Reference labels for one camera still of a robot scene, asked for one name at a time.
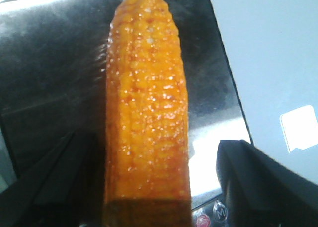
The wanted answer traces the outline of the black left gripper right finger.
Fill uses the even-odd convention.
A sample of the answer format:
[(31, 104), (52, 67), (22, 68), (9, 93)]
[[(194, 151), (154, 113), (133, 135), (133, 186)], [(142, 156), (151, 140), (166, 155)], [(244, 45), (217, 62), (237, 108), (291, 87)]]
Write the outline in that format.
[(232, 227), (316, 227), (318, 186), (244, 140), (222, 140), (216, 172)]

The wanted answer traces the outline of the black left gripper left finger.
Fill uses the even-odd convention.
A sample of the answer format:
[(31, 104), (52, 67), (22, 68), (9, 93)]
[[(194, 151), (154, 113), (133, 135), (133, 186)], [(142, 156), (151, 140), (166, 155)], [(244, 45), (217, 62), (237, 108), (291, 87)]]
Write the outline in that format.
[(69, 133), (0, 195), (2, 227), (100, 227), (102, 168), (94, 133)]

